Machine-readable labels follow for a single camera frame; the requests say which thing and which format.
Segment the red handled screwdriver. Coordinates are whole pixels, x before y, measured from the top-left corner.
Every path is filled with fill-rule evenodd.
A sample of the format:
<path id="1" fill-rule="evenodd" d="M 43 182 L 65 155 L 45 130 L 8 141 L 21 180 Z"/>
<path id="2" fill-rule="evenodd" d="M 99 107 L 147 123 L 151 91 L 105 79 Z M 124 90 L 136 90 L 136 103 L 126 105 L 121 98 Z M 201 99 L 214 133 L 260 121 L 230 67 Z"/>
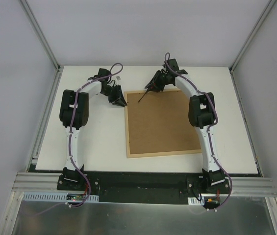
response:
<path id="1" fill-rule="evenodd" d="M 138 100 L 138 103 L 144 98 L 144 96 L 148 93 L 148 92 L 157 92 L 157 88 L 154 85 L 149 85 L 146 87 L 146 91 L 143 94 L 143 96 Z"/>

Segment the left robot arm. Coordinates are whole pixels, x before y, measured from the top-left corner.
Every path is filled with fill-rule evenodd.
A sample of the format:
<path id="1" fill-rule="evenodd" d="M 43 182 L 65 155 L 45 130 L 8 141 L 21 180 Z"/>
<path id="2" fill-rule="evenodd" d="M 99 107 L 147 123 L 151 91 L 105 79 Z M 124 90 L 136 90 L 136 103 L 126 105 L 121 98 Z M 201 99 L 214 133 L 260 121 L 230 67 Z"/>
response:
<path id="1" fill-rule="evenodd" d="M 120 66 L 120 70 L 113 73 L 112 69 L 100 68 L 98 73 L 88 78 L 87 82 L 80 88 L 63 91 L 59 119 L 65 127 L 67 158 L 61 182 L 63 184 L 68 183 L 73 190 L 81 190 L 87 183 L 86 177 L 82 173 L 84 162 L 79 154 L 78 144 L 82 129 L 89 119 L 90 99 L 102 94 L 108 98 L 108 102 L 112 105 L 127 106 L 121 86 L 117 83 L 117 79 L 112 79 L 123 70 L 123 66 L 116 63 L 111 68 L 115 66 Z"/>

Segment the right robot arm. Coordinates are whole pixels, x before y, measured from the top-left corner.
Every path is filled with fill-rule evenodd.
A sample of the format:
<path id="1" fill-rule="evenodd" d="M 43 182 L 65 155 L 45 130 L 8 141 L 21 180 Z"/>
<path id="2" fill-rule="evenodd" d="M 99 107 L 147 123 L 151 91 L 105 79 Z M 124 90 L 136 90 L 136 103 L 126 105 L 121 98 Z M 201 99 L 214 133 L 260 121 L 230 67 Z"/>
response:
<path id="1" fill-rule="evenodd" d="M 162 92 L 170 84 L 189 98 L 188 119 L 198 134 L 203 156 L 202 188 L 207 193 L 213 193 L 225 181 L 225 171 L 219 163 L 213 136 L 213 127 L 218 123 L 214 95 L 201 91 L 187 71 L 179 68 L 176 59 L 165 59 L 163 68 L 145 86 L 146 93 Z"/>

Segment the wooden picture frame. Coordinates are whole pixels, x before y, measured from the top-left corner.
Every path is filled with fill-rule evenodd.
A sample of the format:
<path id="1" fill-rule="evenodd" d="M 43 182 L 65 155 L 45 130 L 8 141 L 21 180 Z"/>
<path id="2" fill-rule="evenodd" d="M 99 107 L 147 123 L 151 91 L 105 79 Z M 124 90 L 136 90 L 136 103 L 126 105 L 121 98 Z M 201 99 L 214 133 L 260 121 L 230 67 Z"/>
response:
<path id="1" fill-rule="evenodd" d="M 201 153 L 199 137 L 188 119 L 189 99 L 178 89 L 125 93 L 127 158 Z"/>

